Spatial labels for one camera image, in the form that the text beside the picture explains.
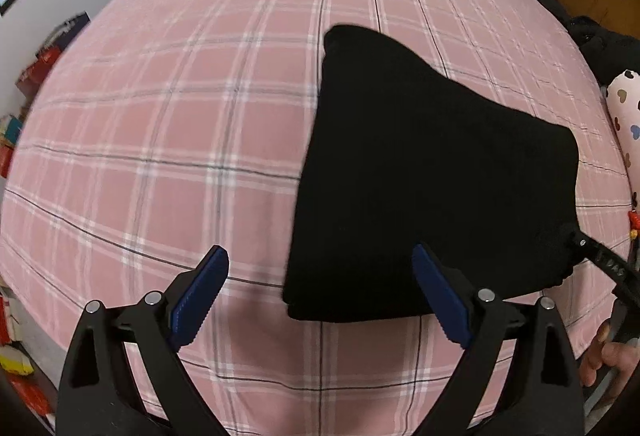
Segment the human hand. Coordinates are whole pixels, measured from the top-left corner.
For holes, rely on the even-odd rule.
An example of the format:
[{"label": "human hand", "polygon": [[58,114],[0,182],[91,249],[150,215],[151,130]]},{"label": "human hand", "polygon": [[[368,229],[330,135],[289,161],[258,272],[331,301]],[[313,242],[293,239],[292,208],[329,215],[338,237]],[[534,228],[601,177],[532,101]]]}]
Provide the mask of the human hand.
[{"label": "human hand", "polygon": [[604,322],[584,353],[579,370],[580,381],[586,387],[594,384],[596,371],[603,364],[619,370],[618,376],[602,397],[600,404],[611,403],[618,397],[640,362],[640,348],[619,342],[606,342],[608,336],[609,323]]}]

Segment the yellow object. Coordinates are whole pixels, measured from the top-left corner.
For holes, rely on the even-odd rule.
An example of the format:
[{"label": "yellow object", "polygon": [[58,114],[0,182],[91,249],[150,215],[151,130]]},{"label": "yellow object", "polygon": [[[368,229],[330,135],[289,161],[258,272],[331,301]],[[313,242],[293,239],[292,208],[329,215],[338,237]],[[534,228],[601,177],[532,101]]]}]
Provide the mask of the yellow object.
[{"label": "yellow object", "polygon": [[29,358],[11,346],[0,348],[0,366],[6,371],[20,376],[28,376],[33,372]]}]

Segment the black garment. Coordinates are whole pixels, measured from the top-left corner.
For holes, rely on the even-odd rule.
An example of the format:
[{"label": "black garment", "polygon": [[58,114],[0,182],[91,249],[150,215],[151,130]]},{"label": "black garment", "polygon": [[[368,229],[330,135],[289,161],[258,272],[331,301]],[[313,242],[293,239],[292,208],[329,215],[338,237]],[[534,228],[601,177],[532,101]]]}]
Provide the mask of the black garment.
[{"label": "black garment", "polygon": [[600,85],[627,69],[640,72],[640,40],[603,28],[587,16],[571,18],[557,0],[538,0],[566,28]]},{"label": "black garment", "polygon": [[417,242],[501,297],[560,284],[579,260],[572,132],[448,80],[392,38],[324,37],[283,299],[295,319],[429,313]]}]

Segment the bed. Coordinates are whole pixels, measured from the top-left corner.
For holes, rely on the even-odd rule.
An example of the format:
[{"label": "bed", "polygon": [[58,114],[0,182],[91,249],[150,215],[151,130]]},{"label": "bed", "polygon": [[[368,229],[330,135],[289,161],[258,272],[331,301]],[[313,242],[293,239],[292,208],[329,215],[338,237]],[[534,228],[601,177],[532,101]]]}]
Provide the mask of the bed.
[{"label": "bed", "polygon": [[[337,22],[379,29],[479,94],[571,128],[582,230],[626,257],[630,189],[600,90],[535,0],[114,0],[35,101],[2,209],[0,273],[60,346],[91,299],[138,301],[220,244],[230,279],[180,357],[225,427],[417,426],[460,356],[432,315],[300,323],[280,298],[320,38]],[[465,212],[482,218],[472,197]],[[582,264],[544,291],[576,355],[610,314],[611,289]],[[476,419],[494,408],[512,350]]]}]

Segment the blue gripper pad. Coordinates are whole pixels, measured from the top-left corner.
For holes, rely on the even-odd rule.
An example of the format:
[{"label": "blue gripper pad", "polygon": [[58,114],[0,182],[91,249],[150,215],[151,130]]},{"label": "blue gripper pad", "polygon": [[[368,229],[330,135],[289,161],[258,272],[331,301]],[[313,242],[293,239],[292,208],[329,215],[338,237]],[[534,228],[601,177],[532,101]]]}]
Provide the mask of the blue gripper pad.
[{"label": "blue gripper pad", "polygon": [[418,285],[442,326],[447,339],[468,348],[472,340],[469,315],[460,297],[442,274],[435,256],[421,244],[414,247],[412,265]]},{"label": "blue gripper pad", "polygon": [[219,247],[171,311],[170,342],[176,351],[193,342],[228,274],[229,257],[226,250]]}]

